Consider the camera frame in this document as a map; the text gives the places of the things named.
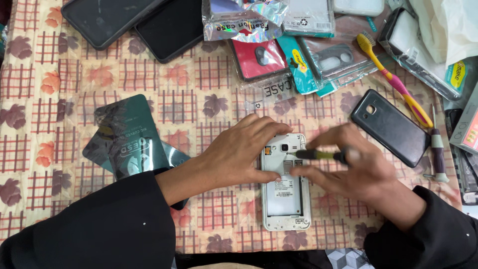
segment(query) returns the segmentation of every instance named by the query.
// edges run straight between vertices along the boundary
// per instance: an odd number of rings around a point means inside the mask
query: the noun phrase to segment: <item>yellow label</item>
[[[294,60],[295,62],[299,65],[299,70],[302,73],[305,73],[307,71],[307,65],[305,62],[302,60],[302,57],[300,57],[300,53],[298,50],[293,49],[292,50],[292,55],[294,55]]]
[[[458,61],[453,65],[452,76],[450,79],[450,84],[453,87],[459,88],[463,78],[466,74],[465,63],[463,61]]]

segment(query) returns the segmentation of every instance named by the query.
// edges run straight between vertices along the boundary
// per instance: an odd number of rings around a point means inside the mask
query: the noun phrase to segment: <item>barcode sticker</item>
[[[275,197],[290,197],[294,193],[294,185],[292,179],[282,179],[281,182],[274,182]]]
[[[416,47],[412,47],[412,49],[410,50],[410,54],[407,54],[408,59],[406,60],[406,62],[410,65],[414,65],[415,62],[417,61],[419,52],[420,51]]]
[[[320,30],[330,30],[332,24],[330,22],[316,22],[315,27]]]

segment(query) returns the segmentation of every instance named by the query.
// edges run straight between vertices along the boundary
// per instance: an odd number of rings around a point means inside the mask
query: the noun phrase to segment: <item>floral tablecloth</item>
[[[111,173],[82,156],[98,128],[93,117],[97,107],[144,94],[160,138],[194,157],[246,115],[246,98],[255,98],[241,95],[226,42],[200,43],[169,64],[159,64],[131,33],[105,51],[96,51],[62,18],[60,5],[58,0],[13,3],[1,68],[0,242],[114,182]],[[396,64],[387,68],[425,109],[435,104],[438,128],[446,134],[441,98]],[[348,122],[351,110],[370,88],[411,115],[400,94],[379,73],[324,98],[296,95],[252,112],[287,123],[311,139]],[[447,139],[443,142],[451,180],[444,184],[422,176],[433,173],[430,151],[411,169],[362,133],[383,150],[407,187],[425,186],[461,207]],[[327,171],[342,169],[335,161],[316,164]],[[360,247],[367,233],[383,223],[383,217],[363,202],[327,193],[316,184],[311,184],[310,195],[312,225],[297,232],[262,227],[258,184],[191,197],[185,209],[171,209],[176,249],[206,253]]]

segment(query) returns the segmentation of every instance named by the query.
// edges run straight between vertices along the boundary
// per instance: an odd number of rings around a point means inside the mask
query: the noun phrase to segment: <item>black clothing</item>
[[[425,188],[413,191],[427,202],[425,214],[408,234],[390,222],[369,234],[364,247],[372,265],[478,268],[478,221]],[[11,236],[0,246],[0,269],[169,269],[174,249],[170,209],[149,171],[96,191]]]

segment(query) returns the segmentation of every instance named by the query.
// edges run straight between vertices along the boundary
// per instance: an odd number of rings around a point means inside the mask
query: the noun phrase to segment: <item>yellow and pink toothbrush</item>
[[[372,47],[375,46],[376,43],[375,40],[373,40],[373,38],[370,36],[370,34],[366,31],[363,31],[361,34],[358,34],[357,42],[360,48],[365,53],[367,53],[370,58],[372,58],[373,63],[378,67],[378,69],[387,79],[390,85],[394,87],[403,96],[403,98],[405,98],[405,102],[407,102],[407,104],[410,106],[417,120],[423,126],[427,128],[432,128],[433,122],[430,117],[428,117],[428,115],[425,113],[425,110],[423,110],[423,108],[417,103],[417,101],[413,99],[413,97],[407,91],[407,88],[405,88],[404,84],[400,81],[400,79],[396,75],[390,73],[387,69],[385,69],[385,67],[383,67],[383,65],[373,53]]]

